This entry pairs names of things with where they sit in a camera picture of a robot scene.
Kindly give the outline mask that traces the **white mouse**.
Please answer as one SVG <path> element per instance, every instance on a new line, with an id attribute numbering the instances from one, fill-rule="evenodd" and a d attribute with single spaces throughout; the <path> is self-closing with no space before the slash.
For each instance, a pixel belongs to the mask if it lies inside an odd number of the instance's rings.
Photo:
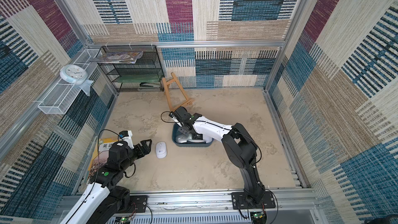
<path id="1" fill-rule="evenodd" d="M 163 159 L 167 156 L 166 142 L 158 142 L 155 146 L 155 154 L 158 159 Z"/>

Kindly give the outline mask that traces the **silver grey mouse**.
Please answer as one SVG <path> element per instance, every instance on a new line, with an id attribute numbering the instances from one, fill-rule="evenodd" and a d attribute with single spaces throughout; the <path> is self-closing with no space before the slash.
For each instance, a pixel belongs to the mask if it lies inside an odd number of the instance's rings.
<path id="1" fill-rule="evenodd" d="M 176 136 L 176 138 L 175 138 L 175 143 L 177 143 L 177 144 L 189 144 L 189 143 L 193 143 L 193 141 L 192 141 L 192 134 L 189 133 L 188 135 L 181 134 L 181 135 Z"/>

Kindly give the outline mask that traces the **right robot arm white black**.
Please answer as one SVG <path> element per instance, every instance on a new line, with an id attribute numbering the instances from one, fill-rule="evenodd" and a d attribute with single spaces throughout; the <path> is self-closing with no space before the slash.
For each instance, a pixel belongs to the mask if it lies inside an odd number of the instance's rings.
<path id="1" fill-rule="evenodd" d="M 240 123 L 226 125 L 209 120 L 201 114 L 190 114 L 184 107 L 170 112 L 169 117 L 179 125 L 179 132 L 193 138 L 220 141 L 229 160 L 239 168 L 244 182 L 244 197 L 249 208 L 275 208 L 276 198 L 261 182 L 257 163 L 259 146 Z"/>

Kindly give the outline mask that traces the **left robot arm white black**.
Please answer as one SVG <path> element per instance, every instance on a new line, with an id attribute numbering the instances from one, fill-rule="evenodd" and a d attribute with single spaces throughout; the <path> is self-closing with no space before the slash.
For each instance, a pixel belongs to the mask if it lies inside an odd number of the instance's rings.
<path id="1" fill-rule="evenodd" d="M 77 203 L 62 219 L 62 224 L 105 224 L 116 213 L 131 208 L 130 190 L 118 186 L 126 170 L 151 152 L 152 140 L 129 146 L 125 140 L 114 142 L 107 162 L 97 169 Z"/>

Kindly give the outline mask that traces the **teal storage box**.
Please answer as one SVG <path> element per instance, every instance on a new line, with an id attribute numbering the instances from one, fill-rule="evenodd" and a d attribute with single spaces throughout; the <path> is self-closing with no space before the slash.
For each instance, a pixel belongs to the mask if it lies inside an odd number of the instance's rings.
<path id="1" fill-rule="evenodd" d="M 173 131 L 172 131 L 172 141 L 175 143 L 175 138 L 178 135 L 181 135 L 183 133 L 180 132 L 179 130 L 180 126 L 178 124 L 173 125 Z M 175 143 L 178 147 L 209 147 L 213 143 L 214 139 L 205 139 L 205 140 L 195 140 L 192 138 L 193 143 L 189 144 L 177 144 Z"/>

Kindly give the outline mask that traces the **wooden easel stand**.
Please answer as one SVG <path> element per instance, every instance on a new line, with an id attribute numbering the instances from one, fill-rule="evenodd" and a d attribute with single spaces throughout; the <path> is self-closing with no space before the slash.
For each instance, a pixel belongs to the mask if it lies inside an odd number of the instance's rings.
<path id="1" fill-rule="evenodd" d="M 179 107 L 188 107 L 193 104 L 194 99 L 188 96 L 174 72 L 171 72 L 170 79 L 162 78 L 162 85 L 171 112 L 177 110 Z"/>

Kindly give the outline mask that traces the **yellow English textbook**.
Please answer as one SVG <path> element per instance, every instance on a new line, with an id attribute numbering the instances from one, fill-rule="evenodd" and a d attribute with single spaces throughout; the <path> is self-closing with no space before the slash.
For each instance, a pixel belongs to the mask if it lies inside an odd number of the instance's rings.
<path id="1" fill-rule="evenodd" d="M 95 148 L 93 152 L 92 159 L 90 161 L 89 166 L 89 175 L 93 176 L 98 168 L 102 167 L 107 163 L 107 159 L 109 157 L 109 150 L 113 143 L 118 141 L 116 138 L 111 139 L 100 139 L 98 148 Z"/>

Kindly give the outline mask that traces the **black stapler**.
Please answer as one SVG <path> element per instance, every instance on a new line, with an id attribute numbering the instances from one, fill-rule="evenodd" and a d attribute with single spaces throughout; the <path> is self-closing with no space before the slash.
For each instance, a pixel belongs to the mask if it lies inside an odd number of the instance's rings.
<path id="1" fill-rule="evenodd" d="M 140 83 L 141 88 L 160 88 L 160 85 L 151 83 Z"/>

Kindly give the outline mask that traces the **green folder on shelf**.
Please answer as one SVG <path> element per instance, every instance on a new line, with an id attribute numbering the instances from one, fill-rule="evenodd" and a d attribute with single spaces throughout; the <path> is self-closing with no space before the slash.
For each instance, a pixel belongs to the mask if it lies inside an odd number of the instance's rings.
<path id="1" fill-rule="evenodd" d="M 123 75 L 114 80 L 117 83 L 158 83 L 158 75 Z"/>

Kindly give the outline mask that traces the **magazine on rack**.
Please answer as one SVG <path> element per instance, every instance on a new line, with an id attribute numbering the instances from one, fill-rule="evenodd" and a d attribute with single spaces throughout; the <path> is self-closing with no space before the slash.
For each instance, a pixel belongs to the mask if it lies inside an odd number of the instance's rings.
<path id="1" fill-rule="evenodd" d="M 90 63 L 104 64 L 135 64 L 143 56 L 143 52 L 110 52 L 90 59 Z"/>

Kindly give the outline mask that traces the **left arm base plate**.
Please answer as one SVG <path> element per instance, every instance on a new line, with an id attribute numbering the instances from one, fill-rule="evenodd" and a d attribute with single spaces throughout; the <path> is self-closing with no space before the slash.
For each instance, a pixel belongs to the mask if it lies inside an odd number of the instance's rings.
<path id="1" fill-rule="evenodd" d="M 125 213 L 144 213 L 147 209 L 147 195 L 130 196 Z"/>

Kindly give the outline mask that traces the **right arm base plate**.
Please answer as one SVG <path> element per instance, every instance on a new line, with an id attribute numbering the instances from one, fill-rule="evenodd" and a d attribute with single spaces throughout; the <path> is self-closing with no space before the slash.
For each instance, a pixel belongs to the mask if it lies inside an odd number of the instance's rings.
<path id="1" fill-rule="evenodd" d="M 233 209 L 267 209 L 276 208 L 275 197 L 270 191 L 266 191 L 259 201 L 244 192 L 231 193 Z"/>

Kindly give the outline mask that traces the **white wall clock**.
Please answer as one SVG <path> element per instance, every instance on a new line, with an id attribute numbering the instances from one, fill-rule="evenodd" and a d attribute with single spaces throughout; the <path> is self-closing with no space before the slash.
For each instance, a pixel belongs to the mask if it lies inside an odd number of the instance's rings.
<path id="1" fill-rule="evenodd" d="M 81 85 L 88 78 L 86 70 L 74 64 L 68 64 L 61 68 L 60 77 L 67 83 Z"/>

